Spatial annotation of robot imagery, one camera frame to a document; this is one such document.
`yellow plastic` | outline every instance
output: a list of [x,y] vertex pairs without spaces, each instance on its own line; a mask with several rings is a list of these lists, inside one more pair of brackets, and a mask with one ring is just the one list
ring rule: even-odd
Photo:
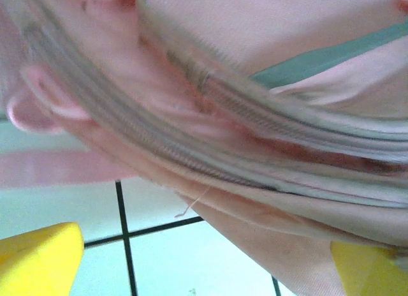
[[331,253],[347,296],[408,295],[408,273],[390,260],[392,251],[333,242]]
[[68,296],[83,253],[76,223],[0,240],[0,296]]

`white tile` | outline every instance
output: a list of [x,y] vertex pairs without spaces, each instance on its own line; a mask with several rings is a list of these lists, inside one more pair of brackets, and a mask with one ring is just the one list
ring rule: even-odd
[[39,135],[20,131],[10,122],[0,122],[0,153],[29,149],[86,151],[88,148],[69,134]]
[[139,296],[274,296],[272,278],[205,222],[131,239]]
[[187,204],[172,190],[155,185],[141,178],[130,178],[122,181],[127,225],[129,231],[167,224],[181,219],[197,216],[190,210],[181,218]]
[[0,239],[66,221],[85,241],[121,234],[115,183],[0,191]]
[[292,291],[284,286],[281,282],[279,282],[279,289],[280,289],[280,294],[282,296],[296,296]]
[[85,250],[69,296],[130,296],[123,242]]

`black grout line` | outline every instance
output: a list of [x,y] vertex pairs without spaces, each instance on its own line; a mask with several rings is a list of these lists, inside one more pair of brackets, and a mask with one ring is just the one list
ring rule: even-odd
[[276,296],[282,296],[281,289],[279,288],[279,283],[275,277],[272,276],[273,287],[275,288]]
[[102,244],[108,244],[108,243],[119,241],[122,239],[123,239],[123,234],[114,235],[113,237],[107,237],[107,238],[99,239],[99,240],[92,240],[90,242],[85,243],[85,249],[95,247],[98,245],[102,245]]
[[115,185],[116,185],[117,202],[119,205],[120,223],[122,225],[123,243],[125,247],[125,254],[126,254],[126,261],[127,261],[127,271],[129,273],[130,289],[131,289],[132,296],[138,296],[138,290],[136,288],[135,269],[133,268],[132,251],[130,247],[128,222],[126,221],[126,211],[125,211],[125,203],[123,199],[122,184],[120,183],[120,181],[117,181]]
[[183,219],[182,221],[174,221],[172,223],[168,223],[168,224],[164,224],[160,226],[137,230],[137,231],[129,233],[129,237],[139,237],[141,235],[146,235],[146,234],[160,232],[160,231],[167,230],[167,229],[172,229],[176,227],[199,223],[200,221],[204,221],[204,219],[202,219],[199,216],[196,216],[195,218]]

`teal strap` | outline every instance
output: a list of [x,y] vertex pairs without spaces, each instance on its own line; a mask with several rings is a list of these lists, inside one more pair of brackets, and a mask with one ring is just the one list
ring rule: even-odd
[[344,61],[406,36],[408,20],[340,45],[312,50],[271,66],[250,78],[267,89],[294,84]]

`floor tile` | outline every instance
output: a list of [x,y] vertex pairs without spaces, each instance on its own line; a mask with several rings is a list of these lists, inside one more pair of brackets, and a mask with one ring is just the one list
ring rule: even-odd
[[281,296],[296,296],[292,291],[284,286],[281,282],[279,282],[279,289]]
[[29,149],[88,150],[83,143],[69,134],[39,135],[26,133],[18,130],[10,122],[0,122],[0,153]]
[[156,186],[150,181],[138,177],[125,179],[122,181],[122,190],[129,231],[197,216],[190,210],[185,216],[175,218],[185,211],[187,204],[172,190]]
[[202,222],[131,239],[139,296],[275,295],[272,278]]
[[121,234],[115,183],[0,191],[0,239],[66,221],[85,241]]
[[85,250],[69,296],[130,296],[122,241]]

